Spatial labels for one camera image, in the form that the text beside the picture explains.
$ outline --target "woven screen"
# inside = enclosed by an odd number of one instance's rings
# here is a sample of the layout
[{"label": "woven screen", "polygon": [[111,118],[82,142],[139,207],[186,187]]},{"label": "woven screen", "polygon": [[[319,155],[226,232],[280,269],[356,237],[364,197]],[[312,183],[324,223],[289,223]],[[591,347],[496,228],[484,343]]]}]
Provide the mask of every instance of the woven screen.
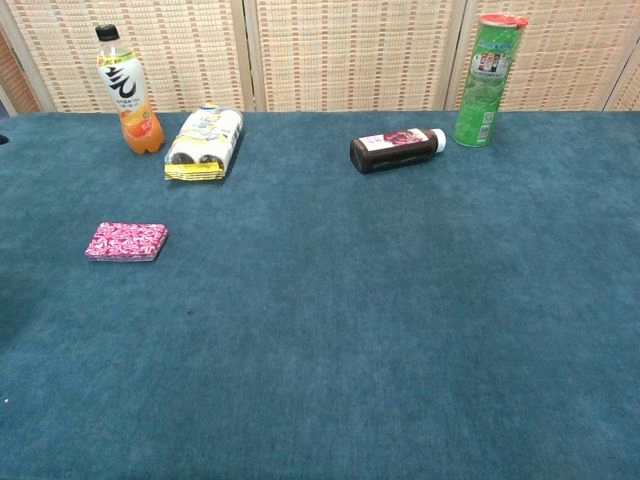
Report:
[{"label": "woven screen", "polygon": [[267,111],[444,105],[459,27],[453,1],[256,4]]},{"label": "woven screen", "polygon": [[640,43],[620,77],[607,110],[640,110]]},{"label": "woven screen", "polygon": [[451,79],[455,96],[447,107],[460,105],[476,19],[496,12],[529,19],[502,110],[601,110],[637,39],[640,0],[471,0],[465,15],[473,32],[456,56],[464,66]]},{"label": "woven screen", "polygon": [[244,108],[230,0],[7,0],[56,108],[113,112],[94,27],[113,23],[142,61],[159,111]]},{"label": "woven screen", "polygon": [[2,35],[0,35],[0,86],[17,113],[40,110]]}]

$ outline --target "can label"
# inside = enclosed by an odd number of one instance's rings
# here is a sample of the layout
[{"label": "can label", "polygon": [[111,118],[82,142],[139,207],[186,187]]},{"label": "can label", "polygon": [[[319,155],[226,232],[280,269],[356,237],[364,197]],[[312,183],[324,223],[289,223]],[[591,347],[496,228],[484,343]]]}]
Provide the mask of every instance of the can label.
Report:
[{"label": "can label", "polygon": [[506,53],[477,53],[471,59],[471,74],[485,78],[504,78],[511,61]]}]

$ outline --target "pink card box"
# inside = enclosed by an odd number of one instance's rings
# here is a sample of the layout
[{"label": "pink card box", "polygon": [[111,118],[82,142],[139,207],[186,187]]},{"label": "pink card box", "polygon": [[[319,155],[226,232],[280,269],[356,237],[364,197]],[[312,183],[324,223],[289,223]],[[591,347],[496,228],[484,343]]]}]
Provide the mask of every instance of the pink card box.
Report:
[{"label": "pink card box", "polygon": [[101,223],[84,254],[89,260],[148,262],[154,260],[169,231],[155,223]]}]

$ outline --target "plastic bottle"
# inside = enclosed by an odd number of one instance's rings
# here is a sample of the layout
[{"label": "plastic bottle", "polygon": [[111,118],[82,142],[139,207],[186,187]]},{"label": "plastic bottle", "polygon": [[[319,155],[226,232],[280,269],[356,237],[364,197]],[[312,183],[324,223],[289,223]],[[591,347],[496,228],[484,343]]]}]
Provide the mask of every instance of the plastic bottle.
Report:
[{"label": "plastic bottle", "polygon": [[157,152],[164,134],[151,109],[140,60],[120,44],[115,25],[99,25],[96,34],[101,44],[98,71],[118,109],[125,141],[138,154]]},{"label": "plastic bottle", "polygon": [[440,153],[447,137],[439,128],[410,128],[351,140],[349,156],[360,173],[423,162]]},{"label": "plastic bottle", "polygon": [[482,15],[453,139],[468,147],[488,145],[515,58],[525,17]]}]

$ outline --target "snack package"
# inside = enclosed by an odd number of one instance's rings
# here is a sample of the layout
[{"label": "snack package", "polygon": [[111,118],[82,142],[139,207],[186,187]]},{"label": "snack package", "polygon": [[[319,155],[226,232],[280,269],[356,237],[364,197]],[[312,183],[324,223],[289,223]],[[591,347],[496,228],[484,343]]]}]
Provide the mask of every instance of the snack package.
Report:
[{"label": "snack package", "polygon": [[242,113],[205,105],[189,115],[164,158],[166,180],[220,180],[242,131]]},{"label": "snack package", "polygon": [[525,17],[482,15],[478,20],[467,81],[453,139],[468,147],[489,144],[509,70],[515,59]]},{"label": "snack package", "polygon": [[167,227],[156,223],[104,222],[84,254],[95,262],[150,262],[168,234]]}]

